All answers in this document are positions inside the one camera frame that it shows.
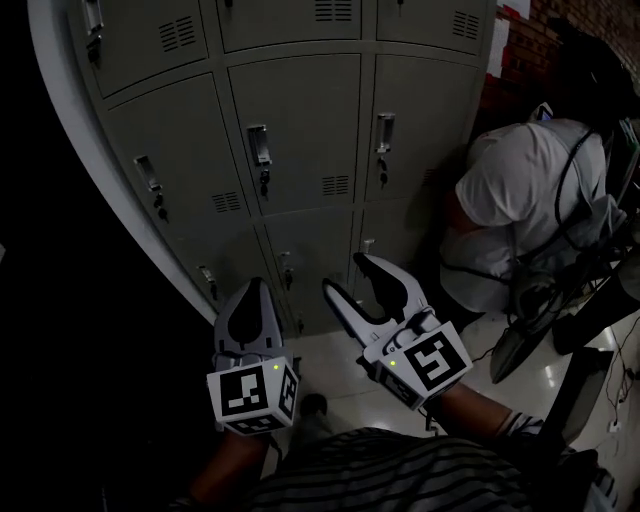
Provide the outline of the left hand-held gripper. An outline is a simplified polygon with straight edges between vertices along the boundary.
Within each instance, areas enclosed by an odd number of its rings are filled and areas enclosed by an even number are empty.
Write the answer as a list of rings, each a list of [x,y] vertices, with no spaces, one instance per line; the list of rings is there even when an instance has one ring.
[[[292,426],[299,376],[292,352],[282,347],[276,302],[262,278],[252,278],[231,296],[214,332],[218,342],[235,343],[241,350],[252,342],[276,348],[214,354],[207,388],[216,429],[255,436]]]

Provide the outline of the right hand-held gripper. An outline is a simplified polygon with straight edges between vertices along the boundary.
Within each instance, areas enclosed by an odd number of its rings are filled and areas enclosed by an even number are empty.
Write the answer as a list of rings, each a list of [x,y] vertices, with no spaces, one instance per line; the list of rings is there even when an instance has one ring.
[[[369,314],[328,278],[322,281],[324,298],[347,334],[365,348],[358,363],[369,378],[416,410],[456,384],[473,367],[471,358],[453,325],[426,308],[411,274],[363,252],[354,253],[353,261],[383,315]]]

